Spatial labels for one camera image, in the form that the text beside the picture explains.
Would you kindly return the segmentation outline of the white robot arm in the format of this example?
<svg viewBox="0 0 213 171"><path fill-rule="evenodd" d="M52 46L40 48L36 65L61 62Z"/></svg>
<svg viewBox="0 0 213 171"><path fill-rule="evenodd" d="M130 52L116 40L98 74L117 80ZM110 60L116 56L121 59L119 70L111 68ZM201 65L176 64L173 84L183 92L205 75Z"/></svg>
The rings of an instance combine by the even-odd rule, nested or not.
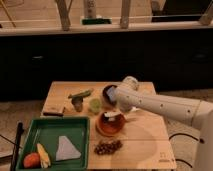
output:
<svg viewBox="0 0 213 171"><path fill-rule="evenodd" d="M127 76L115 90L121 111L137 107L179 121L200 131L193 171L213 171L213 103L204 100L147 94L135 77Z"/></svg>

